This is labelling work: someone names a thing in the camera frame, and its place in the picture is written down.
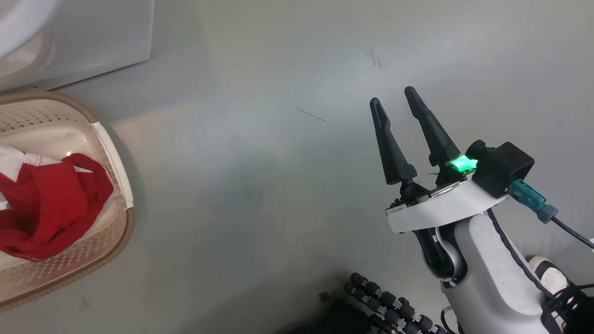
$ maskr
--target red garment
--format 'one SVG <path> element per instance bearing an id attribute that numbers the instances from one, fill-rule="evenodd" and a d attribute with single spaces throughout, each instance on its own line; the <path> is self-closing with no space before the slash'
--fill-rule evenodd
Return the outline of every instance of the red garment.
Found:
<path id="1" fill-rule="evenodd" d="M 0 174 L 0 250 L 30 261 L 57 255 L 91 228 L 113 192 L 105 169 L 75 153 L 53 165 L 24 163 L 17 182 Z M 74 166 L 89 171 L 76 172 Z"/>

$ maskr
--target white garment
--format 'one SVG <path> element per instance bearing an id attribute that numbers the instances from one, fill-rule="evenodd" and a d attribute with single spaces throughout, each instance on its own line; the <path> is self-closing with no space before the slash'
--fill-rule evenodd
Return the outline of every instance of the white garment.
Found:
<path id="1" fill-rule="evenodd" d="M 21 171 L 21 166 L 24 163 L 33 166 L 45 166 L 61 163 L 61 161 L 41 155 L 23 153 L 9 146 L 0 146 L 0 173 L 6 175 L 6 177 L 14 182 L 17 182 L 18 173 Z M 88 169 L 76 166 L 74 166 L 74 170 L 77 172 L 92 173 Z M 7 206 L 8 202 L 6 201 L 6 198 L 0 193 L 0 210 L 5 210 Z"/>

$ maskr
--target black cable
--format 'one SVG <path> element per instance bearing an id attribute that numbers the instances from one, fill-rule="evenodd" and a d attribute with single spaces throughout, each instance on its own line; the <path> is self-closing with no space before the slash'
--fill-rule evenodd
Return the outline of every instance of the black cable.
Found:
<path id="1" fill-rule="evenodd" d="M 538 280 L 538 278 L 536 278 L 536 276 L 534 276 L 532 274 L 530 269 L 528 269 L 528 267 L 526 267 L 524 265 L 524 262 L 522 261 L 520 256 L 516 253 L 514 248 L 511 246 L 511 242 L 505 235 L 505 232 L 503 232 L 503 230 L 501 229 L 501 226 L 499 226 L 499 222 L 497 222 L 497 218 L 495 218 L 495 214 L 493 213 L 493 210 L 491 208 L 489 208 L 489 209 L 487 209 L 486 212 L 487 212 L 487 214 L 489 214 L 489 218 L 491 218 L 491 221 L 493 222 L 493 227 L 495 227 L 495 231 L 497 232 L 497 234 L 499 234 L 501 241 L 503 242 L 503 244 L 505 245 L 507 250 L 510 252 L 511 257 L 514 259 L 514 261 L 517 263 L 517 265 L 520 266 L 520 268 L 522 268 L 522 271 L 524 271 L 524 274 L 526 275 L 526 277 L 528 277 L 528 279 L 532 283 L 534 283 L 534 285 L 536 285 L 536 288 L 538 288 L 540 291 L 542 291 L 545 294 L 547 299 L 552 298 L 553 294 L 551 293 L 551 291 L 548 291 L 544 286 L 542 286 L 542 283 Z"/>
<path id="2" fill-rule="evenodd" d="M 553 310 L 555 306 L 564 299 L 569 299 L 569 297 L 573 297 L 573 295 L 580 292 L 581 290 L 590 288 L 594 288 L 594 284 L 568 286 L 565 289 L 559 290 L 552 299 L 548 300 L 545 303 L 545 307 L 549 310 Z"/>
<path id="3" fill-rule="evenodd" d="M 448 331 L 448 333 L 451 334 L 457 334 L 456 332 L 454 332 L 448 325 L 446 322 L 446 312 L 444 310 L 441 310 L 441 324 L 444 326 L 445 330 Z"/>
<path id="4" fill-rule="evenodd" d="M 551 220 L 555 224 L 559 225 L 559 227 L 562 228 L 563 230 L 565 230 L 567 233 L 571 234 L 572 237 L 574 237 L 575 239 L 578 239 L 579 241 L 581 241 L 584 244 L 586 244 L 586 246 L 588 246 L 588 247 L 590 247 L 591 249 L 594 250 L 594 244 L 590 240 L 584 238 L 581 234 L 579 234 L 576 231 L 572 230 L 569 226 L 565 225 L 557 217 L 553 217 L 553 218 L 551 218 Z"/>

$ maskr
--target gray floor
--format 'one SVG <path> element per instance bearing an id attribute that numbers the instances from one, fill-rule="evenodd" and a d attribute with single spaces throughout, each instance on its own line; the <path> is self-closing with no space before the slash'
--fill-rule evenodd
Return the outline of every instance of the gray floor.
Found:
<path id="1" fill-rule="evenodd" d="M 368 110 L 379 97 L 409 162 L 435 172 L 407 85 L 461 150 L 481 138 L 532 155 L 528 181 L 594 237 L 593 7 L 157 1 L 153 59 L 60 89 L 111 129 L 138 210 L 132 240 L 1 314 L 2 331 L 273 333 L 352 271 L 437 318 L 438 283 L 383 212 L 398 188 L 384 183 Z M 496 214 L 522 252 L 592 281 L 593 254 L 560 229 L 515 203 Z"/>

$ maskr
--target laundry basket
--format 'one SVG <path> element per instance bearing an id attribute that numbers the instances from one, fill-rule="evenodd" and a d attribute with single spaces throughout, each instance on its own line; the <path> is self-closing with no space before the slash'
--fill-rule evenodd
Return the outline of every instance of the laundry basket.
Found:
<path id="1" fill-rule="evenodd" d="M 0 96 L 0 145 L 61 160 L 82 153 L 110 175 L 113 195 L 89 231 L 41 262 L 0 252 L 0 311 L 22 305 L 88 275 L 124 249 L 134 227 L 128 177 L 111 138 L 82 104 L 53 92 Z"/>

